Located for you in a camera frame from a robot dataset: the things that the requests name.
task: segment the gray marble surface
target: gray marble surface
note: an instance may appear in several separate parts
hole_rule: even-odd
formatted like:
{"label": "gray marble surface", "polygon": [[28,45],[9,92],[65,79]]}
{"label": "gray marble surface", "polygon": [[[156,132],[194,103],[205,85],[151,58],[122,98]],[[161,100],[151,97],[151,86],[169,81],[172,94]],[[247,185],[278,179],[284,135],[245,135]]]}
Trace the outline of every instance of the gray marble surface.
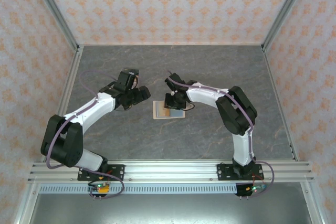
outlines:
{"label": "gray marble surface", "polygon": [[[184,119],[153,119],[153,101],[164,100],[170,91],[164,83],[168,69],[185,81],[216,88],[240,86],[258,112],[253,132],[256,157],[292,157],[259,46],[85,46],[68,112],[92,99],[78,81],[82,71],[98,69],[117,77],[124,67],[140,69],[139,83],[149,88],[151,97],[126,112],[103,116],[85,133],[86,149],[108,159],[231,159],[232,135],[216,108],[196,103]],[[85,80],[97,92],[110,82],[96,73]]]}

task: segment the patterned wallpaper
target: patterned wallpaper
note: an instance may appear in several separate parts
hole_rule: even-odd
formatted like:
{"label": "patterned wallpaper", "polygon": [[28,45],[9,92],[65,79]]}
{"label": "patterned wallpaper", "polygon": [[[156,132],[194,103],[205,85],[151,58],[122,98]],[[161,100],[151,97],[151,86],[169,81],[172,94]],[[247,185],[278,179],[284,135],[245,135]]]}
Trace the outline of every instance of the patterned wallpaper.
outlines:
{"label": "patterned wallpaper", "polygon": [[43,0],[0,0],[0,13],[0,222],[13,223],[74,53]]}
{"label": "patterned wallpaper", "polygon": [[56,0],[80,44],[261,44],[285,0]]}
{"label": "patterned wallpaper", "polygon": [[313,161],[335,223],[336,0],[297,0],[267,56],[299,156]]}

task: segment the purple cable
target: purple cable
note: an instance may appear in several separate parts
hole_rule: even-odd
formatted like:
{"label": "purple cable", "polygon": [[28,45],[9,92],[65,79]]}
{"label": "purple cable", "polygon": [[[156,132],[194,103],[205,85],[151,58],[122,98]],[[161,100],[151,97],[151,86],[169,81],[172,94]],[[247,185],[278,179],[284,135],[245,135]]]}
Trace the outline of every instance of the purple cable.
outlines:
{"label": "purple cable", "polygon": [[[105,75],[105,76],[107,76],[107,77],[112,78],[113,80],[116,80],[115,77],[113,77],[113,76],[111,76],[111,75],[109,75],[109,74],[107,74],[107,73],[105,73],[105,72],[99,71],[99,70],[86,70],[86,71],[82,72],[82,73],[80,74],[80,76],[79,76],[79,82],[80,82],[80,84],[83,86],[83,88],[85,88],[85,89],[88,90],[90,93],[92,93],[92,94],[96,97],[96,99],[94,100],[93,103],[91,103],[89,106],[87,106],[86,108],[84,108],[84,109],[82,109],[81,111],[79,111],[76,115],[81,115],[81,114],[83,114],[84,112],[86,112],[86,111],[88,111],[90,108],[92,108],[94,105],[96,105],[96,103],[98,102],[98,95],[97,95],[91,88],[89,88],[88,86],[86,86],[86,85],[83,83],[83,81],[82,81],[82,77],[83,77],[83,75],[86,74],[86,73],[88,73],[88,72],[96,72],[96,73],[100,73],[100,74],[103,74],[103,75]],[[49,169],[56,169],[56,168],[59,168],[59,167],[63,166],[62,164],[60,164],[60,165],[55,165],[55,166],[51,166],[51,165],[50,165],[50,156],[51,156],[51,153],[52,153],[52,151],[53,151],[52,148],[54,148],[54,145],[55,145],[55,142],[56,142],[56,140],[57,140],[57,137],[61,134],[61,132],[62,132],[62,130],[64,129],[64,127],[65,127],[65,126],[66,126],[72,119],[74,119],[74,118],[76,117],[76,115],[71,116],[69,119],[67,119],[67,120],[61,125],[61,127],[60,127],[60,128],[58,129],[58,131],[56,132],[56,134],[55,134],[53,140],[51,141],[51,144],[50,144],[50,147],[49,147],[49,150],[48,150],[48,154],[47,154],[47,160],[46,160],[47,167],[48,167]],[[94,170],[90,170],[90,169],[86,169],[86,168],[82,168],[82,167],[78,167],[78,166],[75,166],[75,167],[76,167],[76,168],[83,169],[83,170],[86,170],[87,172],[90,172],[90,173],[94,173],[94,174],[98,174],[98,175],[102,175],[102,176],[107,176],[107,177],[110,177],[110,178],[114,178],[114,179],[118,180],[118,181],[121,183],[122,188],[121,188],[121,190],[120,190],[118,193],[116,193],[116,194],[112,194],[112,195],[109,195],[109,196],[105,196],[105,197],[103,197],[102,199],[107,199],[107,198],[112,198],[112,197],[118,196],[118,195],[120,195],[120,194],[124,191],[124,189],[125,189],[125,185],[124,185],[123,181],[122,181],[121,179],[119,179],[119,178],[117,178],[117,177],[111,175],[111,174],[100,173],[100,172],[96,172],[96,171],[94,171]],[[92,190],[91,190],[91,192],[90,192],[90,196],[91,196],[92,198],[95,198],[95,197],[93,196],[93,194],[92,194]]]}
{"label": "purple cable", "polygon": [[257,163],[257,164],[265,164],[267,165],[270,169],[271,169],[271,172],[272,172],[272,180],[270,182],[270,185],[265,189],[263,190],[262,192],[256,194],[256,195],[251,195],[249,197],[242,197],[242,198],[253,198],[253,197],[257,197],[257,196],[260,196],[262,194],[264,194],[265,192],[267,192],[271,186],[273,185],[274,183],[274,178],[275,178],[275,175],[274,175],[274,170],[272,168],[272,166],[270,164],[268,164],[267,162],[265,161],[256,161],[254,159],[254,157],[252,156],[252,137],[251,137],[251,132],[253,130],[253,123],[251,121],[251,119],[248,117],[248,115],[246,114],[246,112],[244,111],[244,109],[242,108],[242,106],[240,106],[240,104],[231,96],[229,95],[228,93],[222,91],[222,90],[219,90],[219,89],[215,89],[215,88],[212,88],[212,87],[208,87],[208,86],[191,86],[191,85],[186,85],[186,84],[182,84],[182,83],[179,83],[179,82],[176,82],[174,80],[172,80],[170,77],[168,77],[168,80],[170,80],[172,83],[176,84],[176,85],[179,85],[179,86],[182,86],[182,87],[186,87],[186,88],[192,88],[192,89],[207,89],[207,90],[212,90],[212,91],[216,91],[216,92],[219,92],[223,95],[226,95],[238,108],[239,110],[242,112],[242,114],[244,115],[244,117],[246,118],[246,120],[248,121],[249,125],[250,125],[250,129],[248,131],[248,150],[249,150],[249,155],[250,155],[250,158],[252,159],[253,162]]}

